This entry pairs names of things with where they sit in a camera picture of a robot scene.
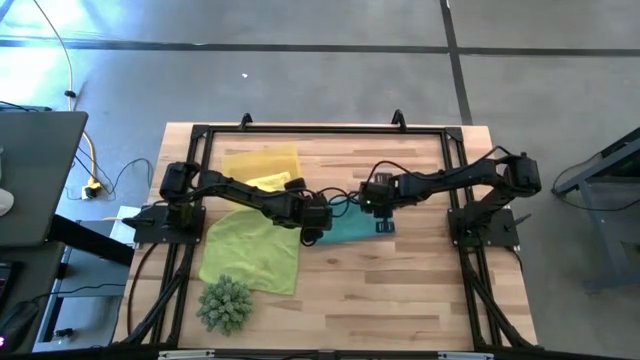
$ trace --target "metal stand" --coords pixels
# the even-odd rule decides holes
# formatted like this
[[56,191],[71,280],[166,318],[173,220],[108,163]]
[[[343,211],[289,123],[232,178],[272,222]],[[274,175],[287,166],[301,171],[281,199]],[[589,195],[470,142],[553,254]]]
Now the metal stand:
[[103,259],[125,266],[131,265],[133,249],[107,236],[89,230],[69,219],[53,215],[49,241],[59,241],[72,248],[86,251]]
[[[292,125],[292,126],[259,126],[253,125],[253,121],[251,120],[250,114],[245,114],[243,117],[243,121],[240,125],[194,125],[193,130],[191,132],[191,141],[189,143],[189,150],[187,155],[187,162],[195,161],[195,149],[200,141],[204,141],[204,152],[201,160],[202,170],[207,170],[209,168],[209,160],[211,156],[211,149],[213,147],[213,141],[216,133],[236,133],[236,132],[246,132],[246,133],[347,133],[347,134],[420,134],[420,135],[433,135],[437,136],[441,142],[442,154],[445,161],[445,166],[447,169],[453,167],[452,155],[450,151],[450,143],[453,141],[453,145],[457,150],[458,161],[460,164],[467,164],[466,154],[464,152],[464,144],[463,144],[463,136],[460,128],[442,128],[442,127],[416,127],[410,128],[406,126],[406,122],[400,110],[396,110],[393,116],[392,125],[397,125],[397,127],[382,125],[379,127],[359,127],[359,126],[305,126],[305,125]],[[473,200],[473,193],[471,189],[465,189],[465,194],[467,197],[467,201]],[[452,211],[458,211],[460,208],[460,202],[458,200],[458,195],[455,191],[450,192],[450,200],[452,205]],[[510,215],[510,211],[504,213],[505,215]],[[512,224],[513,217],[504,216],[499,217],[499,221],[496,221],[496,224],[502,226]],[[175,258],[178,252],[179,244],[170,244],[169,252],[167,254],[167,262],[165,265],[164,276],[161,284],[161,294],[166,295],[166,290],[170,285],[175,286],[175,276],[173,275],[173,269],[175,265]],[[180,265],[181,269],[186,269],[187,274],[191,267],[192,262],[192,254],[194,252],[195,245],[190,244],[186,245],[186,254],[185,258]],[[463,279],[465,286],[465,294],[467,300],[467,310],[469,313],[469,323],[472,330],[472,337],[474,347],[477,349],[481,346],[486,345],[485,340],[482,338],[482,333],[480,330],[480,320],[478,316],[477,305],[475,301],[475,291],[480,290],[481,299],[484,302],[488,302],[487,307],[487,315],[489,317],[489,321],[491,324],[491,343],[494,345],[501,344],[501,335],[500,330],[505,332],[505,334],[513,334],[514,329],[508,324],[508,321],[504,317],[504,315],[499,311],[497,305],[493,301],[492,293],[491,293],[491,285],[489,279],[489,271],[486,263],[486,257],[484,255],[483,244],[462,244],[458,246],[458,251],[460,255],[461,268],[463,270]],[[475,270],[469,265],[466,266],[469,262],[469,253],[475,252],[477,254],[477,262],[479,274],[476,274]],[[176,301],[176,308],[174,311],[174,318],[171,326],[171,332],[167,339],[167,342],[170,344],[177,344],[180,329],[182,325],[182,316],[184,311],[184,304],[186,300],[186,291],[187,291],[188,281],[187,279],[182,279],[179,283],[178,288],[178,297]],[[158,316],[157,321],[153,326],[151,341],[158,342],[161,337],[161,330],[163,324],[164,317],[164,309],[159,309],[161,312]]]
[[[640,128],[600,152],[602,159],[552,189],[558,196],[579,190],[588,209],[614,209],[640,199]],[[640,209],[588,211],[602,253],[607,256],[609,275],[585,281],[587,291],[640,284],[640,271],[629,262],[625,245],[638,246]]]

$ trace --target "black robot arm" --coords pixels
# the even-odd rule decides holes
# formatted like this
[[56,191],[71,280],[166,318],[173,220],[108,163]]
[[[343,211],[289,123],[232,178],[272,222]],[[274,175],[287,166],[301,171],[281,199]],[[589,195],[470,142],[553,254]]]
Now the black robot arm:
[[[504,165],[500,175],[498,167]],[[470,227],[490,221],[491,216],[516,197],[529,197],[540,191],[540,176],[535,160],[526,154],[507,155],[500,159],[481,159],[471,165],[433,174],[410,172],[387,177],[382,183],[362,182],[359,202],[362,210],[386,219],[393,210],[416,205],[432,194],[473,185],[488,185],[493,190],[482,200],[464,208],[465,223]]]
[[[200,174],[200,185],[189,191],[199,170],[194,163],[169,164],[160,187],[160,196],[168,202],[169,208],[179,210],[203,197],[217,196],[259,210],[277,226],[331,230],[332,211],[327,199],[322,194],[308,190],[303,179],[288,182],[284,191],[269,192],[236,181],[218,171],[207,170]],[[179,214],[180,211],[176,212],[175,218],[168,216],[169,226],[180,226],[182,217]]]

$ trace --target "green succulent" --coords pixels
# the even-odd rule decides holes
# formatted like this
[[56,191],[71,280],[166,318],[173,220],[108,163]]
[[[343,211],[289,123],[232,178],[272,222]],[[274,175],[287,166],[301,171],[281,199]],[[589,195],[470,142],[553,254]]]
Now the green succulent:
[[196,316],[207,331],[217,329],[225,336],[242,331],[253,310],[249,287],[228,275],[220,275],[217,284],[207,285],[198,300],[202,307]]

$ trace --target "green cloth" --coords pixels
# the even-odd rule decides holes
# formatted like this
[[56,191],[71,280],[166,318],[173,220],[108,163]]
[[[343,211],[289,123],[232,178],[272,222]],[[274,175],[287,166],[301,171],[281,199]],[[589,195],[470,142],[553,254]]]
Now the green cloth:
[[233,212],[207,231],[200,279],[229,275],[250,289],[293,295],[298,281],[300,229],[273,226],[257,210]]

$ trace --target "gray floor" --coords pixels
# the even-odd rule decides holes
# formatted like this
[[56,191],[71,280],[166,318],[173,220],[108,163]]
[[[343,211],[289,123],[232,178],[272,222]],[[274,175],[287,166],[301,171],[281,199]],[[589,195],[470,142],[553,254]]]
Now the gray floor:
[[[435,0],[138,0],[41,3],[64,37],[190,43],[446,45]],[[627,0],[451,0],[461,46],[637,48],[640,3]],[[16,0],[0,36],[50,36],[31,1]],[[98,160],[114,177],[129,160],[155,162],[168,121],[460,124],[447,55],[74,50],[78,109]],[[587,295],[601,274],[585,213],[554,200],[559,171],[636,128],[640,58],[463,56],[474,124],[495,144],[527,151],[545,191],[516,201],[524,276],[540,344],[554,350],[640,357],[640,290]],[[59,49],[0,48],[2,100],[64,109]],[[63,198],[71,219],[115,215],[146,198],[142,165],[114,201]],[[78,196],[81,167],[67,186]]]

